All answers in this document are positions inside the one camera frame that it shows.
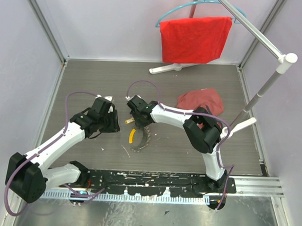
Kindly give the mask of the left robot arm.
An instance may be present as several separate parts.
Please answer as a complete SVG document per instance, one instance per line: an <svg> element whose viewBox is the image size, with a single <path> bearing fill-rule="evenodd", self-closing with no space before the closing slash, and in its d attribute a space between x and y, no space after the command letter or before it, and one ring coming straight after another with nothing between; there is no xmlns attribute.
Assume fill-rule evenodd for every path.
<svg viewBox="0 0 302 226"><path fill-rule="evenodd" d="M6 186L30 204L49 189L72 183L83 188L90 178L89 170L77 161L51 168L68 149L84 139L96 138L102 133L117 133L117 110L111 96L97 95L92 106L73 115L58 133L26 154L10 157Z"/></svg>

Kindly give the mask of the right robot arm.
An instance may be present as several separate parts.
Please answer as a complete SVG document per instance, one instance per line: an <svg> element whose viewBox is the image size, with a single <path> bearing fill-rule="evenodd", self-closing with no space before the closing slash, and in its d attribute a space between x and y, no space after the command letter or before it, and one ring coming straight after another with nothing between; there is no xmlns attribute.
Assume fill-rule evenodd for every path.
<svg viewBox="0 0 302 226"><path fill-rule="evenodd" d="M126 96L126 100L138 127L165 123L184 130L191 145L203 156L209 190L218 193L225 187L228 171L221 161L220 146L231 135L231 128L225 121L203 107L180 110L157 101L147 103L138 95Z"/></svg>

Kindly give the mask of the key with yellow tag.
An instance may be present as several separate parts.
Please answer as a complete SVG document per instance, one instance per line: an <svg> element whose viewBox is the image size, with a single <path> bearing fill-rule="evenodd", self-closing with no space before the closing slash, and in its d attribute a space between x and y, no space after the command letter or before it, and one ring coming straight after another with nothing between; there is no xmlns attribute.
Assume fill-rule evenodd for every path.
<svg viewBox="0 0 302 226"><path fill-rule="evenodd" d="M134 118L133 118L133 117L130 118L130 119L127 119L127 120L125 121L125 124L130 124L130 123L132 123L132 122L134 122Z"/></svg>

